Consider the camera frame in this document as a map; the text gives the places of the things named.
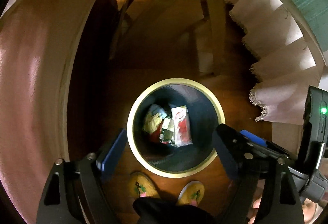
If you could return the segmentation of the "right yellow slipper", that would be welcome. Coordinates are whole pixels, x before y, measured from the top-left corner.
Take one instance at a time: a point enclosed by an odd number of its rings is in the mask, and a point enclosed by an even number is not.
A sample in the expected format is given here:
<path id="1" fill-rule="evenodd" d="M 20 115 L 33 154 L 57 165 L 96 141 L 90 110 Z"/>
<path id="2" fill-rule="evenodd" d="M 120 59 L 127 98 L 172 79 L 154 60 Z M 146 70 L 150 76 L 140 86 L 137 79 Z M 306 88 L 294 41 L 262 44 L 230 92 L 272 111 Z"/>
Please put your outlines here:
<path id="1" fill-rule="evenodd" d="M 205 195 L 205 186 L 200 181 L 189 182 L 180 192 L 177 205 L 197 207 Z"/>

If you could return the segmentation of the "white floral curtain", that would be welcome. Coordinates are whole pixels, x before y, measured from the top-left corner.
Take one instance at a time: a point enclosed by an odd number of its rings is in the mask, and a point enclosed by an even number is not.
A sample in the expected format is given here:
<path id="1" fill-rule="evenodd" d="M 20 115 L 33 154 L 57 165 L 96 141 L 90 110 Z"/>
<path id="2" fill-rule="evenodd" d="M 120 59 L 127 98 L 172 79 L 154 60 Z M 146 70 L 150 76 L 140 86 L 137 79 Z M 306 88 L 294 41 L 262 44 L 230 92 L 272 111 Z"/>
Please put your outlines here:
<path id="1" fill-rule="evenodd" d="M 258 79 L 250 101 L 262 109 L 256 119 L 301 125 L 308 87 L 318 86 L 320 77 L 297 22 L 280 0 L 226 1 L 257 59 L 250 68 Z"/>

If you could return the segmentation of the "pink red printed box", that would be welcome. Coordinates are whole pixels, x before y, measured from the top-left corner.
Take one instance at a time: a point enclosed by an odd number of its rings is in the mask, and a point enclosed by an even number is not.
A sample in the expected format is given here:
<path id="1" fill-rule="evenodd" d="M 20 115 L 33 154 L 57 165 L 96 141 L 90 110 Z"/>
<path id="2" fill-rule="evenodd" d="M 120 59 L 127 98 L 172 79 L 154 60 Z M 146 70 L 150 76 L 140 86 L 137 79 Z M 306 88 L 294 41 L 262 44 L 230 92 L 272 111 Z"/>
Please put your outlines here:
<path id="1" fill-rule="evenodd" d="M 175 126 L 175 145 L 177 147 L 192 145 L 187 107 L 174 107 L 171 112 Z"/>

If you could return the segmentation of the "round dark trash bin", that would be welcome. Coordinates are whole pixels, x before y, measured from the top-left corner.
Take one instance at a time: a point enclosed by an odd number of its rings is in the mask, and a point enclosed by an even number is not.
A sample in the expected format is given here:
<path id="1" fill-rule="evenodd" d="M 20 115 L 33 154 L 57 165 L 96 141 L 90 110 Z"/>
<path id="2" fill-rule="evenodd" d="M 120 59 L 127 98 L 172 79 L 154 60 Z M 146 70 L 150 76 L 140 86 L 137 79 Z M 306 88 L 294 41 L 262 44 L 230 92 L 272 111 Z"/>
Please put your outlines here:
<path id="1" fill-rule="evenodd" d="M 151 85 L 134 102 L 127 120 L 128 143 L 150 172 L 184 178 L 216 158 L 212 134 L 222 123 L 223 109 L 207 87 L 170 78 Z"/>

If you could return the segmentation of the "yellow paper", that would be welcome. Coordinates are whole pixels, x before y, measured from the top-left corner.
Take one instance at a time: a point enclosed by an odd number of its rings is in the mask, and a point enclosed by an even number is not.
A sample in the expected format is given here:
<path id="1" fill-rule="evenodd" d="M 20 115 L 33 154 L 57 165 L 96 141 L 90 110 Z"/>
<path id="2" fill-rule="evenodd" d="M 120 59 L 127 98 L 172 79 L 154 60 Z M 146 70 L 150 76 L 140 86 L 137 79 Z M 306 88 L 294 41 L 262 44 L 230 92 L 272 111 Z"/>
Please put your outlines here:
<path id="1" fill-rule="evenodd" d="M 145 117 L 143 130 L 150 135 L 153 134 L 157 131 L 159 125 L 166 117 L 167 113 L 162 107 L 159 107 L 156 104 L 151 105 Z"/>

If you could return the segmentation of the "small white labelled box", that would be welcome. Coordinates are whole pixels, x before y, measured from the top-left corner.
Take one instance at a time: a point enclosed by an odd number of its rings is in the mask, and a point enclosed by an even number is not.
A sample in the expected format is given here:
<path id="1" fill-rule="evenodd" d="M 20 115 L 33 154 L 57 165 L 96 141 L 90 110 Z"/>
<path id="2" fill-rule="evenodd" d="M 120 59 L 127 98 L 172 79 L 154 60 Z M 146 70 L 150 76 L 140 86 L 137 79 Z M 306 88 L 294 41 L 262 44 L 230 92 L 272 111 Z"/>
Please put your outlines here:
<path id="1" fill-rule="evenodd" d="M 175 144 L 175 126 L 174 121 L 170 118 L 165 118 L 161 126 L 161 133 L 159 135 L 161 143 L 174 145 Z"/>

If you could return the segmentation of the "yellow slipper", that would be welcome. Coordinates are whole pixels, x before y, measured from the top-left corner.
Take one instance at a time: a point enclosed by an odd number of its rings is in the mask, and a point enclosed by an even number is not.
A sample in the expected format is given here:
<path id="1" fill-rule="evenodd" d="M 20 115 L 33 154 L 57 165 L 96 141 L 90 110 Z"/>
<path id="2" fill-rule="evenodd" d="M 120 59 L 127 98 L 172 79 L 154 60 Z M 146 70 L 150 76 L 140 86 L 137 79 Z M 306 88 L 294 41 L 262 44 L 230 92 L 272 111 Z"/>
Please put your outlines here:
<path id="1" fill-rule="evenodd" d="M 200 181 L 189 182 L 180 192 L 177 205 L 197 207 L 205 195 L 205 186 Z"/>
<path id="2" fill-rule="evenodd" d="M 128 190 L 135 200 L 142 197 L 160 198 L 151 179 L 140 172 L 134 172 L 130 175 Z"/>

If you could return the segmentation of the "pink bed blanket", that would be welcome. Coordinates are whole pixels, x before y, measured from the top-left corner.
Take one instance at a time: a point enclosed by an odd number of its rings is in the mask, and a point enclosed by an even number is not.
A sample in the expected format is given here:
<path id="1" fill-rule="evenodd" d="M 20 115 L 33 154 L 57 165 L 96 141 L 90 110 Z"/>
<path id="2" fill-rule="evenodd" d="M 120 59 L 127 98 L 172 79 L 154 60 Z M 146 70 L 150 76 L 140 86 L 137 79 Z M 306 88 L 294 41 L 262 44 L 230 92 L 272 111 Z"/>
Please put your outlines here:
<path id="1" fill-rule="evenodd" d="M 1 183 L 35 223 L 57 158 L 69 159 L 74 58 L 95 0 L 9 0 L 1 15 Z"/>

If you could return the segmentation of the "left yellow slipper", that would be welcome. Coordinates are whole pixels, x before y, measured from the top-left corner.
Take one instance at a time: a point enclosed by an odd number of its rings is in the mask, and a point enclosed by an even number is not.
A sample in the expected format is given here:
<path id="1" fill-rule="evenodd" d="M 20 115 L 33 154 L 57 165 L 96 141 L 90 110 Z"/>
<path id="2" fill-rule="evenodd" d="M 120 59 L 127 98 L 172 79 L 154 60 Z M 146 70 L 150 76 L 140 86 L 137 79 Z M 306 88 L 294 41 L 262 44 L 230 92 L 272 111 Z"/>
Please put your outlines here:
<path id="1" fill-rule="evenodd" d="M 151 179 L 140 172 L 134 172 L 130 175 L 128 190 L 135 200 L 142 197 L 160 198 Z"/>

